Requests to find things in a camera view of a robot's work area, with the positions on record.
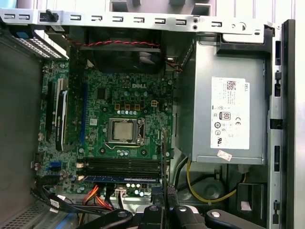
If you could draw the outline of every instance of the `screw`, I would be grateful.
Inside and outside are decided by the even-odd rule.
[[[149,207],[149,210],[150,210],[150,211],[157,211],[158,208],[157,208],[156,206],[150,206],[150,207]]]
[[[220,217],[220,213],[216,212],[216,211],[213,211],[211,213],[212,216],[214,216],[215,218],[219,218]]]
[[[178,209],[179,209],[179,211],[182,211],[182,212],[185,212],[185,211],[186,211],[186,207],[182,207],[182,206],[181,206],[181,207],[179,207]]]
[[[124,212],[124,211],[120,211],[120,212],[118,213],[118,216],[119,216],[119,217],[126,217],[126,216],[127,216],[127,213]]]

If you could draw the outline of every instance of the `motherboard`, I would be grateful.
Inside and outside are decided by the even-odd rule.
[[[129,196],[148,194],[160,185],[163,155],[171,157],[172,106],[172,72],[101,73],[77,58],[47,61],[32,167],[59,177],[56,193],[113,182]]]

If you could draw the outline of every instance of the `black ram slot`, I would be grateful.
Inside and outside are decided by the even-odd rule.
[[[159,178],[159,160],[85,158],[86,176],[120,176],[130,178]]]
[[[54,100],[55,100],[55,83],[48,82],[48,94],[47,94],[47,111],[46,111],[46,140],[48,141],[52,133],[53,128],[53,111],[54,111]]]

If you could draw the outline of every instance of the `barcode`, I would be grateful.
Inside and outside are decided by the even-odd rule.
[[[236,81],[227,81],[227,90],[236,90]]]

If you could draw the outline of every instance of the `cpu socket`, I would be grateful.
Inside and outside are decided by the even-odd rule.
[[[110,118],[108,143],[144,145],[145,119]]]

